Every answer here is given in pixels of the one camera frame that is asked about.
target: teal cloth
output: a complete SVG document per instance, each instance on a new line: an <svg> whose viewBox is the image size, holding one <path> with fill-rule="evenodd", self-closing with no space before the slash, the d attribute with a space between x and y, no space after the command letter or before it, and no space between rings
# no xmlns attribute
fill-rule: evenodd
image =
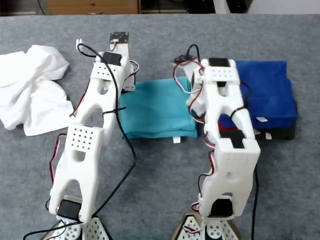
<svg viewBox="0 0 320 240"><path fill-rule="evenodd" d="M189 88L186 77L178 77ZM184 93L171 79L136 83L135 91L122 94L121 124L128 138L197 137L196 123L188 112Z"/></svg>

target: table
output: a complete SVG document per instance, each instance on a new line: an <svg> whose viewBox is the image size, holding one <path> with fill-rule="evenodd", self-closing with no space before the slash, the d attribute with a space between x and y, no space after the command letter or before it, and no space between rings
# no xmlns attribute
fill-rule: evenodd
<svg viewBox="0 0 320 240"><path fill-rule="evenodd" d="M58 83L75 105L92 69L76 52L76 38L102 51L111 32L130 32L130 56L140 63L137 81L172 77L170 60L197 43L206 57L286 60L298 104L292 141L261 141L256 239L320 239L320 15L105 15L0 18L0 54L27 51L33 44L56 47L70 67ZM95 112L90 125L102 126ZM0 126L0 233L17 240L52 226L45 209L51 179L49 160L56 137L66 130L26 137L18 127ZM138 162L132 175L100 213L115 240L168 239L197 200L197 177L210 168L203 134L173 144L171 138L136 139ZM98 205L131 164L132 156L115 128L99 165ZM254 189L243 215L235 219L250 237Z"/></svg>

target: white cloth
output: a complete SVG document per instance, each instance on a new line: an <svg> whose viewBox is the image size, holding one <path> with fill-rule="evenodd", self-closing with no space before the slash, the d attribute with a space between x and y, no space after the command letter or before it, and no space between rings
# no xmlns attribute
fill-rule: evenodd
<svg viewBox="0 0 320 240"><path fill-rule="evenodd" d="M52 46L33 45L0 55L0 120L13 130L23 124L26 136L65 128L73 106L51 80L61 79L69 63Z"/></svg>

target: blue cloth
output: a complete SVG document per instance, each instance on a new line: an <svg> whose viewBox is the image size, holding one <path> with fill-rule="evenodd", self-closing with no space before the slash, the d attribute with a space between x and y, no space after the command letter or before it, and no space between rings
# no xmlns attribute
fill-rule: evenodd
<svg viewBox="0 0 320 240"><path fill-rule="evenodd" d="M287 78L286 61L236 61L240 80L249 85L251 95L248 99L248 111L252 125L256 129L288 129L297 119L297 110L293 98L291 82ZM241 84L243 98L248 88ZM268 121L260 122L256 117ZM227 128L235 125L229 116L220 116L219 123Z"/></svg>
<svg viewBox="0 0 320 240"><path fill-rule="evenodd" d="M184 89L188 79L178 77ZM135 91L122 94L121 124L128 138L197 137L196 123L186 105L184 93L173 79L136 83Z"/></svg>

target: drawer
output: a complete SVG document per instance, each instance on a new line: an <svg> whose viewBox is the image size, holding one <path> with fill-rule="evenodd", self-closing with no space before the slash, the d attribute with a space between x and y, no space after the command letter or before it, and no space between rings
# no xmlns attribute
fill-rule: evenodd
<svg viewBox="0 0 320 240"><path fill-rule="evenodd" d="M46 0L48 7L137 8L138 0Z"/></svg>
<svg viewBox="0 0 320 240"><path fill-rule="evenodd" d="M106 6L51 6L49 7L51 15L112 15L112 14L137 14L138 6L136 7L106 7Z"/></svg>

